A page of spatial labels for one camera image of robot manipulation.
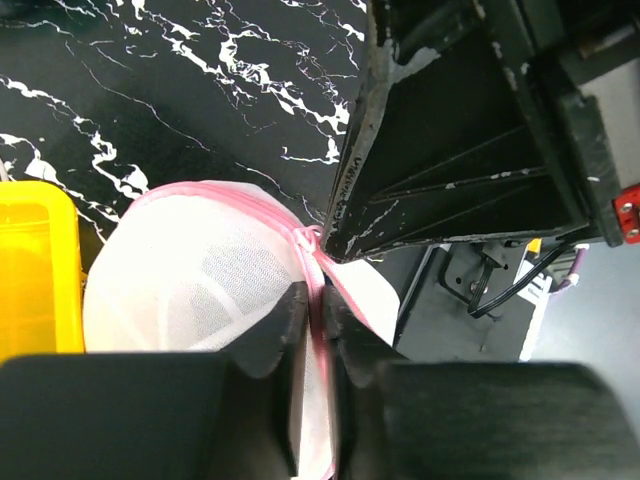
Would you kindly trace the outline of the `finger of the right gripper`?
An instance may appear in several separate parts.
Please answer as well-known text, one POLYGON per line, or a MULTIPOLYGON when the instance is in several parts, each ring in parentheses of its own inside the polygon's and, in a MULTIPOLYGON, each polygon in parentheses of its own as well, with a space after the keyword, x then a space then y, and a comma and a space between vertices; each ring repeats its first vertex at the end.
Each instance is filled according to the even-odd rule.
POLYGON ((371 1, 323 250, 527 240, 588 214, 517 1, 371 1))

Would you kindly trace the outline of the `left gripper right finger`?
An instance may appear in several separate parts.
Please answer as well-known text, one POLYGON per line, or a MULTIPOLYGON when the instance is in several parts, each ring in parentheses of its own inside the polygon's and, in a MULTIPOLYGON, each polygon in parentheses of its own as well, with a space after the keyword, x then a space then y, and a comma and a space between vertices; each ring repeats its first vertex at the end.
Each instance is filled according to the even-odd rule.
POLYGON ((323 294, 338 479, 635 479, 613 391, 571 363, 413 362, 323 294))

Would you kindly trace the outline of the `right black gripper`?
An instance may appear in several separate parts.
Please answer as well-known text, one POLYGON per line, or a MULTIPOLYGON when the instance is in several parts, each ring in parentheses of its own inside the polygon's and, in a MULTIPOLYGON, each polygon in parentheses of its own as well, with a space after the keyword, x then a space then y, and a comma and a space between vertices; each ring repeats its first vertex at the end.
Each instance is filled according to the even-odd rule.
POLYGON ((639 4, 521 1, 534 78, 570 152, 594 235, 639 242, 639 4))

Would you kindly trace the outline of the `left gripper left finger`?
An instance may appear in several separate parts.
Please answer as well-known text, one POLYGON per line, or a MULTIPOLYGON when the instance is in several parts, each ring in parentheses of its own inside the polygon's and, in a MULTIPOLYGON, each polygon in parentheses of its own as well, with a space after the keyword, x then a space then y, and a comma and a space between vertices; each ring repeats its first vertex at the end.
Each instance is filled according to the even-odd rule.
POLYGON ((288 479, 308 296, 218 352, 22 356, 1 368, 5 479, 288 479))

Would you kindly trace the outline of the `white pink mesh laundry bag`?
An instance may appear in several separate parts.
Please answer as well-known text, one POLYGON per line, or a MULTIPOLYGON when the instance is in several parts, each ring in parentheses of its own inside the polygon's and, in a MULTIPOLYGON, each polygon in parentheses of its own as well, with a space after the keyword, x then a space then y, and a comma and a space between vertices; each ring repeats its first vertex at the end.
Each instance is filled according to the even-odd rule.
POLYGON ((265 322, 302 282, 310 319, 332 285, 356 317, 391 343, 400 301, 369 263, 338 264, 305 225, 260 187, 168 184, 138 198, 93 262, 84 293, 88 352, 218 351, 265 322))

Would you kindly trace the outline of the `yellow plastic tray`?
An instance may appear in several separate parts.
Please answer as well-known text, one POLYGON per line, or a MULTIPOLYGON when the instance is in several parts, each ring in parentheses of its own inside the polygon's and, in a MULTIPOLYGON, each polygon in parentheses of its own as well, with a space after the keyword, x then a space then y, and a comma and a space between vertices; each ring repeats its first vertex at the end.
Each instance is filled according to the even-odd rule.
POLYGON ((2 361, 84 351, 81 280, 72 200, 43 181, 2 182, 2 361))

